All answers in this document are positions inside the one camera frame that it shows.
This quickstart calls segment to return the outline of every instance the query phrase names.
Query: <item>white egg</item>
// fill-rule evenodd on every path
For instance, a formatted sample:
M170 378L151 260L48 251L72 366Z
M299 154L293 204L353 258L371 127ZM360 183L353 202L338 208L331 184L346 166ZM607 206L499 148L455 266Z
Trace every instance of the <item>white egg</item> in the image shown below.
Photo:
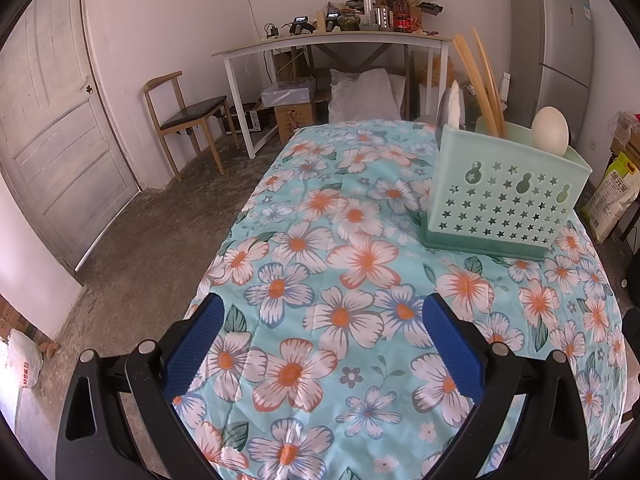
M541 108L531 125L533 147L543 152L563 156L569 145L569 126L560 110Z

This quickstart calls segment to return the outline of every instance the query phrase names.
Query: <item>blue gripper pad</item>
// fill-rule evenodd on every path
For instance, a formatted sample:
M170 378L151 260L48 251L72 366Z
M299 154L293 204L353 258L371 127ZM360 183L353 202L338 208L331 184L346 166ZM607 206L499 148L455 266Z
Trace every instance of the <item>blue gripper pad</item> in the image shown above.
M164 398L171 402L185 394L225 321L225 304L209 294L194 316L198 316L164 365Z
M479 404L484 396L482 363L455 325L455 314L436 294L430 294L422 304L422 322L438 353L456 383L458 391Z

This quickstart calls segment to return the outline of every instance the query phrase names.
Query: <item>floral bedsheet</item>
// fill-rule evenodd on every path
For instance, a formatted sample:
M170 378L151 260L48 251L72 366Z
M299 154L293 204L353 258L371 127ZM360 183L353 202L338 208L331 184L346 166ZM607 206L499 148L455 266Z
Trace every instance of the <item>floral bedsheet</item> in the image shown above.
M625 397L621 316L575 214L540 263L429 250L417 236L433 127L364 121L299 131L207 269L226 309L174 406L223 479L412 480L472 407L424 329L439 292L489 341L569 357L594 466ZM498 466L522 399L484 466Z

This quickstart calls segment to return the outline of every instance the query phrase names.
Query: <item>black chair seat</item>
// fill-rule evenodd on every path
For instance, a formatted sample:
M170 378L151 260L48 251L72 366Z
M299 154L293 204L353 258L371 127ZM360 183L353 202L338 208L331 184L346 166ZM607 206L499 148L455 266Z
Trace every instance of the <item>black chair seat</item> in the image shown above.
M172 126L177 126L178 124L189 123L191 121L201 119L210 113L210 111L218 108L225 99L226 95L221 95L219 97L214 97L213 99L207 99L206 101L201 101L194 105L187 106L184 110L180 110L173 117L166 120L162 126L160 126L160 129L166 130Z

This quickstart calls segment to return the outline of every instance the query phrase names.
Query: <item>white table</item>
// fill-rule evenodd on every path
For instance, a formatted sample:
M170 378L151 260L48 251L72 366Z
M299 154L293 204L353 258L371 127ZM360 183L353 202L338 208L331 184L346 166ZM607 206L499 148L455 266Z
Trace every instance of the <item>white table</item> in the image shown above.
M238 83L236 81L236 74L231 65L231 59L241 56L250 56L260 52L272 52L273 50L280 48L291 48L313 44L330 44L330 43L386 43L386 44L402 44L405 46L421 46L429 49L429 66L427 81L431 81L433 74L433 53L434 50L440 51L440 78L438 82L438 103L442 98L442 94L445 91L447 83L447 59L449 56L449 43L451 40L446 38L440 38L437 36L418 36L415 34L405 34L402 32L314 32L313 34L302 34L300 36L284 36L280 38L274 38L272 40L263 40L258 43L243 46L240 48L233 48L231 50L224 50L212 54L212 56L222 56L225 61L226 76L229 79L229 86L231 88L231 95L234 99L234 105L238 110L238 121L240 123L240 129L242 130L242 136L244 137L244 143L246 145L246 151L249 158L255 158L255 152L264 146L265 142L275 133L278 129L274 126L263 138L261 138L255 145L252 142L251 134L249 133L249 127L246 124L244 114L242 110L242 99L240 97L240 91L238 90ZM267 56L267 66L273 81L276 81L276 71L273 64L273 57ZM431 85L427 85L427 102L431 99Z

